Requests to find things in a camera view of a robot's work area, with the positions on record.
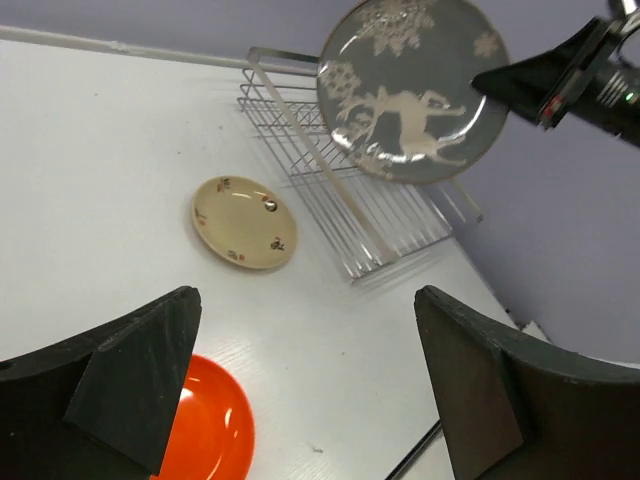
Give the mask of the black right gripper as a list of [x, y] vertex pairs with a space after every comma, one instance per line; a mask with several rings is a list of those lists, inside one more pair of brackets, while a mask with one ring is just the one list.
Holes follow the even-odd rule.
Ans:
[[471, 86], [545, 130], [568, 114], [639, 145], [639, 66], [623, 56], [639, 32], [639, 3], [610, 1], [610, 17], [595, 17], [554, 49], [477, 74]]

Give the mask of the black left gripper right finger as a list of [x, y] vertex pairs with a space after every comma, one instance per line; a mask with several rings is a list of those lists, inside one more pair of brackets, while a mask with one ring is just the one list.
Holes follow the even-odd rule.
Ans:
[[455, 478], [638, 478], [638, 369], [543, 342], [435, 286], [414, 310]]

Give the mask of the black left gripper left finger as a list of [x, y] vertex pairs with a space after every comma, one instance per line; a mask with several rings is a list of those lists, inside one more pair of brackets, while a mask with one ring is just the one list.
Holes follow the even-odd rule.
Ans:
[[179, 287], [124, 315], [1, 363], [4, 479], [159, 474], [202, 307]]

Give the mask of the grey deer plate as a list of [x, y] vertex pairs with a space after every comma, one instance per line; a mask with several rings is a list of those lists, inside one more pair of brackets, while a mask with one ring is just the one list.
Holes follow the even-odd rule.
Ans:
[[470, 168], [501, 134], [507, 108], [472, 80], [509, 62], [470, 1], [362, 1], [326, 40], [318, 103], [331, 140], [358, 168], [438, 183]]

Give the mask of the cream plate with prints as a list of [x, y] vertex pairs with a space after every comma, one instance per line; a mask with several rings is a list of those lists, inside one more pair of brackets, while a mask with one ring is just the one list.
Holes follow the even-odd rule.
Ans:
[[297, 223], [286, 203], [241, 176], [219, 176], [201, 184], [192, 197], [191, 219], [211, 251], [247, 269], [284, 266], [298, 243]]

